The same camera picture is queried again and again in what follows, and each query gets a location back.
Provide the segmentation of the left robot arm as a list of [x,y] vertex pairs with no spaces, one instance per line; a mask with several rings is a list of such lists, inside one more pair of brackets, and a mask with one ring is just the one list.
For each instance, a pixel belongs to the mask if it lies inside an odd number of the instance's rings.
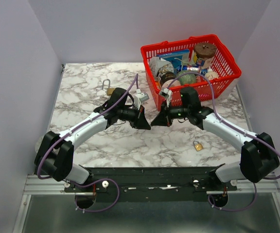
[[118,120],[128,121],[134,129],[150,130],[142,105],[148,99],[148,95],[140,89],[131,96],[127,90],[115,88],[110,98],[95,108],[82,122],[60,133],[47,132],[35,158],[37,175],[44,172],[58,182],[72,181],[80,191],[89,191],[92,187],[90,172],[74,163],[75,150],[95,134],[116,124]]

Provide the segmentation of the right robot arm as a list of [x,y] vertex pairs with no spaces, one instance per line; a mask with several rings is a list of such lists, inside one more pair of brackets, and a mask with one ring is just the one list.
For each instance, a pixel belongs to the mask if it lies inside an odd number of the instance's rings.
[[238,162],[222,164],[212,171],[208,178],[211,189],[219,190],[231,180],[257,183],[280,165],[270,135],[246,131],[225,120],[213,109],[202,106],[194,88],[188,86],[180,90],[180,106],[171,104],[171,90],[163,88],[159,94],[166,100],[161,104],[152,126],[169,127],[174,119],[187,119],[192,125],[215,134],[240,152]]

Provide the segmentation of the large brass padlock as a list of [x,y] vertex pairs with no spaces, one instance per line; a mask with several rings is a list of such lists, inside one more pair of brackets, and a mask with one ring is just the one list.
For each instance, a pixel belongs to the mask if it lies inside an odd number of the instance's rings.
[[114,92],[115,88],[110,86],[110,84],[111,84],[110,79],[105,79],[105,80],[103,80],[103,83],[102,83],[102,89],[105,88],[105,83],[107,83],[106,94],[108,96],[111,96],[112,93]]

